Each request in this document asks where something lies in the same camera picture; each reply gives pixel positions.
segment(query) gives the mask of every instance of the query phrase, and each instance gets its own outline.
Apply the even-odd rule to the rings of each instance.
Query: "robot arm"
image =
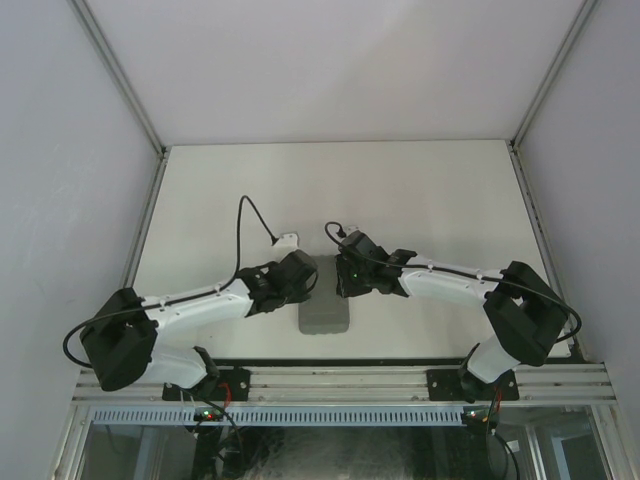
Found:
[[[300,303],[309,298],[307,281],[314,274],[313,259],[296,250],[280,262],[243,268],[224,286],[143,298],[132,288],[121,289],[84,327],[80,340],[105,391],[136,381],[192,388],[215,381],[218,370],[205,349],[175,348],[170,339],[192,334],[195,342],[196,330],[212,322]]]
[[[409,250],[389,255],[359,231],[342,237],[334,239],[340,250],[338,295],[354,297],[375,288],[383,294],[440,298],[484,309],[495,334],[474,347],[459,371],[470,399],[521,363],[543,365],[567,321],[564,302],[524,263],[481,271]]]

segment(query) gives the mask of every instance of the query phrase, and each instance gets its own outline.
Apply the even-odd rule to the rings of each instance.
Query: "black cable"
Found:
[[[171,305],[176,305],[179,303],[183,303],[183,302],[189,302],[191,300],[197,300],[198,298],[202,298],[202,297],[206,297],[209,295],[212,295],[214,293],[220,293],[221,291],[225,290],[227,287],[229,287],[229,285],[231,285],[235,280],[236,277],[238,276],[238,272],[240,271],[240,250],[241,250],[241,245],[240,245],[240,227],[242,226],[242,206],[244,205],[244,201],[248,201],[249,204],[251,205],[251,207],[253,207],[253,211],[256,213],[258,219],[260,220],[260,223],[262,223],[262,226],[265,228],[265,230],[267,231],[267,233],[269,234],[269,236],[271,237],[271,245],[275,245],[276,242],[278,241],[278,238],[273,234],[273,232],[271,232],[271,230],[269,229],[269,227],[267,226],[267,224],[265,223],[264,219],[262,218],[262,215],[260,214],[260,212],[258,211],[258,208],[256,207],[255,203],[253,203],[253,200],[251,200],[247,195],[243,195],[242,197],[240,197],[240,202],[238,203],[238,217],[236,219],[236,266],[233,270],[233,275],[231,275],[231,278],[227,281],[227,283],[225,283],[224,285],[222,285],[221,287],[218,288],[213,288],[212,290],[206,291],[206,292],[202,292],[202,293],[196,293],[194,295],[190,295],[188,297],[182,297],[182,298],[177,298],[175,300],[171,300],[169,302],[166,302],[166,306],[170,307]]]
[[[506,442],[506,440],[502,438],[502,436],[500,436],[497,432],[495,432],[493,436],[496,437],[496,440],[498,440],[498,442],[500,442],[500,444],[504,447],[504,449],[509,453],[511,460],[513,461],[513,467],[516,469],[516,480],[520,480],[520,465],[518,465],[518,460],[516,459],[515,453],[513,453],[513,450],[511,450],[511,447]],[[507,477],[507,472],[509,471],[508,468],[509,468],[509,464],[507,463],[505,474],[502,477],[503,479]]]
[[[344,247],[342,245],[342,243],[331,234],[331,232],[329,231],[329,226],[330,225],[334,225],[334,226],[339,227],[340,230],[338,231],[338,236],[341,236],[340,232],[342,232],[342,234],[344,234],[344,229],[342,228],[342,225],[340,223],[338,223],[338,222],[327,222],[324,225],[324,231],[325,231],[325,233],[327,234],[327,236],[329,237],[329,239],[333,243],[335,243],[339,247],[347,248],[347,247]],[[557,305],[561,309],[565,310],[565,313],[573,315],[573,318],[575,318],[575,320],[576,320],[575,328],[573,330],[571,330],[569,333],[567,333],[566,335],[563,335],[560,338],[558,338],[555,343],[560,343],[560,342],[562,342],[564,340],[567,340],[567,339],[569,339],[571,337],[575,337],[576,334],[582,328],[582,318],[580,317],[578,312],[576,312],[572,307],[570,307],[569,305],[567,305],[565,302],[563,302],[561,300],[558,300],[556,298],[550,297],[549,295],[546,295],[546,294],[544,294],[542,292],[534,290],[533,288],[529,288],[529,287],[527,287],[525,285],[520,285],[519,283],[511,282],[509,280],[504,280],[502,278],[494,278],[494,277],[484,277],[484,276],[482,276],[481,278],[478,278],[477,275],[474,275],[472,273],[461,272],[459,270],[454,270],[452,268],[438,267],[438,266],[435,266],[435,265],[429,266],[429,265],[420,265],[420,264],[415,264],[415,263],[412,263],[412,264],[409,264],[409,265],[396,265],[394,263],[385,262],[383,260],[377,260],[375,258],[367,257],[366,255],[363,255],[360,252],[358,252],[357,250],[352,249],[352,248],[349,248],[349,252],[351,254],[353,254],[353,255],[361,257],[361,258],[363,258],[365,260],[368,260],[370,262],[378,263],[380,265],[385,265],[387,267],[420,268],[420,269],[427,270],[427,271],[450,273],[452,275],[458,275],[460,277],[471,278],[473,280],[486,280],[488,282],[502,283],[503,285],[509,285],[509,286],[518,288],[520,290],[524,290],[525,292],[533,293],[534,295],[537,295],[540,298],[544,298],[545,300]]]
[[[503,373],[502,375],[500,375],[500,377],[498,377],[498,381],[496,382],[495,392],[493,394],[493,398],[491,399],[491,405],[489,405],[489,410],[487,411],[487,428],[484,435],[484,446],[485,446],[485,449],[487,450],[487,460],[489,462],[489,470],[491,471],[492,475],[493,475],[493,462],[491,461],[491,452],[489,451],[489,437],[491,436],[491,415],[493,415],[493,409],[496,405],[496,402],[498,401],[498,396],[500,395],[500,391],[502,389],[502,383],[505,381],[506,378],[507,378],[507,375],[505,373]],[[507,469],[509,468],[508,461],[509,459],[507,459],[506,461],[507,466],[505,468],[504,474],[502,475],[502,480],[504,480],[507,477]]]
[[[199,400],[199,401],[201,401],[203,403],[206,403],[211,408],[213,408],[214,410],[219,412],[221,415],[223,415],[227,420],[229,420],[229,423],[233,427],[233,431],[236,434],[236,438],[238,439],[238,450],[240,450],[240,457],[242,459],[242,466],[243,466],[244,469],[246,469],[247,468],[247,463],[246,463],[246,458],[244,456],[244,447],[242,446],[242,437],[240,437],[240,429],[238,428],[238,425],[236,424],[236,422],[233,421],[233,418],[231,418],[231,415],[229,415],[224,408],[216,405],[215,403],[210,402],[209,400],[205,400],[204,398],[200,397],[199,395],[190,392],[186,388],[182,388],[180,385],[176,385],[175,383],[173,384],[173,386],[176,387],[178,390],[182,391],[183,393],[186,393],[187,395],[190,395],[191,397],[195,398],[196,400]]]
[[[179,304],[179,303],[188,302],[190,300],[196,300],[198,298],[206,297],[208,295],[213,295],[213,294],[216,294],[216,293],[220,293],[222,290],[226,289],[229,285],[231,285],[236,280],[236,277],[238,275],[238,271],[240,270],[240,227],[242,225],[242,206],[243,206],[245,200],[247,202],[249,202],[249,204],[253,208],[253,211],[256,213],[256,216],[260,220],[260,223],[262,224],[264,229],[269,234],[269,237],[271,237],[271,245],[275,245],[275,243],[278,241],[278,238],[273,234],[271,229],[267,226],[266,222],[264,221],[264,218],[262,218],[262,214],[260,213],[260,211],[256,207],[255,203],[253,203],[253,200],[251,200],[247,195],[243,195],[242,197],[240,197],[240,202],[238,203],[238,217],[237,217],[237,220],[236,220],[236,266],[235,266],[235,269],[233,271],[233,275],[231,275],[231,278],[222,287],[219,287],[219,288],[215,288],[214,287],[213,289],[208,290],[208,291],[203,292],[203,293],[190,295],[188,297],[177,298],[175,300],[171,300],[171,301],[166,302],[164,304],[165,306],[170,307],[172,305],[176,305],[176,304]],[[259,265],[258,268],[265,268],[265,267],[269,266],[271,263],[272,262],[267,262],[264,265]],[[69,333],[67,333],[67,335],[64,337],[64,340],[62,341],[62,351],[64,352],[65,356],[69,360],[71,360],[73,363],[75,363],[76,365],[80,365],[81,367],[84,367],[84,368],[92,368],[90,363],[83,362],[82,360],[80,360],[77,357],[75,357],[69,351],[69,340],[71,340],[71,337],[73,337],[73,335],[77,331],[83,329],[86,326],[89,326],[89,325],[92,325],[92,324],[94,324],[96,322],[99,322],[100,320],[104,320],[106,318],[111,318],[111,317],[115,317],[115,316],[119,316],[119,315],[126,315],[126,314],[130,314],[130,313],[143,312],[145,310],[152,310],[154,308],[160,308],[160,307],[162,307],[162,305],[160,305],[159,303],[156,303],[154,305],[146,305],[144,307],[141,306],[141,307],[136,307],[136,308],[130,308],[130,309],[127,309],[127,310],[121,310],[119,312],[109,313],[109,314],[106,314],[106,315],[100,315],[98,317],[93,317],[93,318],[90,318],[88,320],[85,320],[84,322],[80,323],[79,325],[76,325],[75,327],[73,327],[69,331]]]

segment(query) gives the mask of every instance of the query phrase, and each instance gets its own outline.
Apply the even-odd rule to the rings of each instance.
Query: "aluminum frame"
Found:
[[[593,17],[594,12],[599,5],[600,0],[584,0],[582,2],[578,13],[560,43],[558,51],[551,61],[549,68],[547,69],[544,77],[542,77],[542,81],[540,82],[531,103],[527,107],[527,111],[520,121],[520,125],[518,125],[518,129],[513,137],[513,144],[516,147],[519,147],[522,144],[524,137],[529,131],[529,127],[531,127],[531,124],[535,120],[536,115],[544,104],[544,101],[549,96],[558,75],[566,65],[573,48],[582,36],[582,33],[589,24],[589,21]]]
[[[435,402],[429,399],[427,370],[457,367],[247,367],[252,374],[249,399],[246,402],[233,402],[232,406],[468,406],[462,401]],[[604,365],[519,366],[515,374],[520,400],[504,401],[505,406],[616,404]],[[134,384],[116,392],[104,392],[93,372],[83,370],[72,404],[176,405],[175,402],[162,400],[163,388],[163,384]],[[193,406],[204,407],[206,404],[195,402]]]
[[[73,10],[78,22],[87,34],[87,37],[93,45],[98,57],[102,60],[107,73],[115,83],[122,99],[127,104],[133,117],[140,124],[149,143],[156,151],[158,158],[161,159],[164,153],[164,145],[156,132],[149,115],[147,114],[142,102],[136,94],[129,78],[122,68],[113,47],[107,40],[104,31],[100,27],[91,7],[86,0],[67,0],[69,6]]]

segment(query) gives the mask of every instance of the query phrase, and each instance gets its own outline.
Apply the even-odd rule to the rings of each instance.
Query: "white panel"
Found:
[[[0,58],[0,478],[42,479],[156,162],[66,2],[3,2]]]
[[[163,141],[510,138],[582,0],[90,0]]]
[[[370,142],[176,147],[171,152],[135,287],[179,292],[227,278],[235,262],[238,199],[249,194],[278,233],[300,248],[332,254],[323,225],[359,225],[392,251],[442,262],[543,272],[502,141]],[[273,255],[245,210],[242,264]],[[218,322],[199,344],[216,358],[460,357],[492,334],[481,309],[377,293],[350,300],[351,326],[303,335],[297,307]],[[559,346],[555,354],[566,354]]]
[[[523,156],[587,352],[640,440],[640,3],[601,2]]]

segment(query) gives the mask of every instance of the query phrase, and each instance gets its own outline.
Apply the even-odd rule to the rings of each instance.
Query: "white ceiling panel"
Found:
[[[163,142],[509,138],[582,0],[90,0]]]

